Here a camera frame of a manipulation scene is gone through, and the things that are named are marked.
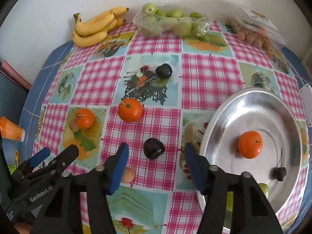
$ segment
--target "tablecloth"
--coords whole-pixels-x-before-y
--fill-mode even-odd
[[[27,136],[32,138],[33,133],[34,140],[26,140],[28,146],[33,143],[32,154],[49,147],[52,152],[49,159],[52,159],[66,145],[76,143],[80,156],[68,170],[77,175],[105,162],[121,142],[129,144],[127,165],[135,170],[135,179],[108,196],[118,233],[128,233],[121,222],[123,217],[131,219],[135,226],[130,233],[196,233],[202,213],[184,166],[186,134],[189,129],[199,131],[193,136],[200,142],[205,123],[220,104],[259,80],[263,88],[281,97],[291,109],[306,147],[294,192],[277,215],[284,230],[300,210],[308,172],[309,142],[298,73],[277,49],[274,57],[269,58],[265,51],[227,32],[221,23],[214,22],[208,35],[215,45],[182,40],[171,33],[146,38],[136,26],[127,23],[92,47],[68,44],[67,52],[58,57],[57,67],[44,67],[33,85],[34,88],[40,74],[55,75],[43,85],[41,91],[45,89],[46,94],[39,96],[42,105],[33,110],[28,108],[32,91],[25,104],[25,110],[37,121]],[[171,79],[166,82],[154,79],[144,92],[140,89],[135,96],[143,103],[142,118],[136,123],[122,122],[117,105],[122,98],[136,93],[133,88],[138,72],[153,76],[155,67],[162,63],[171,65]],[[68,125],[81,107],[89,108],[96,117],[96,127],[85,135],[91,143],[84,147]],[[148,160],[142,150],[144,141],[150,137],[160,139],[166,147],[165,153],[155,161]],[[85,194],[81,200],[82,221],[88,231]]]

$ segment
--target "orange cup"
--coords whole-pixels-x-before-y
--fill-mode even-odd
[[[23,142],[25,139],[25,130],[5,117],[0,119],[0,130],[3,138],[19,142]]]

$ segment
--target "silver tray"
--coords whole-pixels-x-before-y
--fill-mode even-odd
[[[257,131],[263,140],[260,154],[245,159],[237,150],[238,138],[246,131]],[[200,146],[200,155],[227,173],[248,171],[257,183],[269,186],[268,200],[277,214],[289,199],[301,166],[301,136],[289,108],[272,92],[246,88],[230,96],[212,117]],[[283,182],[271,180],[270,170],[284,166]],[[201,210],[205,198],[197,193]],[[226,213],[223,231],[229,233],[231,212]]]

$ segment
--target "green apple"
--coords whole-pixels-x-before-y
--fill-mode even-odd
[[[181,10],[174,9],[169,13],[169,17],[180,18],[180,17],[184,17],[184,14]]]
[[[147,15],[155,14],[157,11],[157,7],[154,3],[146,3],[142,7],[142,12]]]
[[[227,192],[227,211],[233,211],[233,192]]]
[[[166,17],[159,20],[159,23],[164,31],[169,31],[177,23],[177,19],[174,17]]]
[[[177,24],[174,25],[174,33],[179,37],[186,37],[192,30],[192,23],[189,18],[178,20]]]
[[[190,17],[194,17],[194,18],[203,18],[203,16],[201,14],[199,14],[198,12],[192,12],[190,14]]]
[[[155,14],[157,16],[160,16],[160,17],[166,17],[167,16],[166,11],[163,11],[163,10],[157,10]]]
[[[264,193],[264,195],[266,196],[266,198],[268,198],[268,196],[269,196],[269,187],[268,187],[268,185],[265,184],[265,183],[259,183],[258,185],[261,188],[261,190]]]
[[[144,26],[139,27],[140,32],[146,37],[156,37],[163,33],[163,28],[154,15],[143,19]]]

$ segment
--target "screw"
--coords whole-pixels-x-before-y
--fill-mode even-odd
[[[96,166],[95,169],[96,169],[97,172],[101,172],[102,170],[105,169],[105,167],[104,167],[104,165],[98,165],[98,166]]]
[[[64,171],[64,172],[62,173],[62,177],[66,178],[66,177],[68,177],[70,174],[71,174],[71,173],[70,173],[69,171]]]
[[[213,172],[217,172],[219,170],[219,167],[217,167],[216,165],[211,165],[209,166],[209,170]]]
[[[241,173],[245,178],[251,178],[252,175],[249,172],[242,172]]]

